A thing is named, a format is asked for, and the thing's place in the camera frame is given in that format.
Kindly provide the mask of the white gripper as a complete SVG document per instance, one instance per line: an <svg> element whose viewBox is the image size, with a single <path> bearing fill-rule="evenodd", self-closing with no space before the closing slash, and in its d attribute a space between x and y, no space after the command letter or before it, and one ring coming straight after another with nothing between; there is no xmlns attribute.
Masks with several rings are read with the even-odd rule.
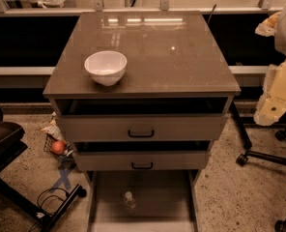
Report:
<svg viewBox="0 0 286 232"><path fill-rule="evenodd" d="M255 33L260 36L274 35L280 12L270 15L259 23ZM266 97L258 101L254 121L260 126L271 126L286 112L286 61L279 66L270 65L265 79Z"/></svg>

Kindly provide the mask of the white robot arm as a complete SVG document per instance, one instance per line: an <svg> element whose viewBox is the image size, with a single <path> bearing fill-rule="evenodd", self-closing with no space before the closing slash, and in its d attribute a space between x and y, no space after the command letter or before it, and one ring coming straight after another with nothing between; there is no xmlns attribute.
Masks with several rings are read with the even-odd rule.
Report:
<svg viewBox="0 0 286 232"><path fill-rule="evenodd" d="M274 36L275 49L286 56L286 5L281 12L271 15L255 29L261 36ZM270 126L286 112L286 59L279 66L270 65L265 75L254 121L260 126Z"/></svg>

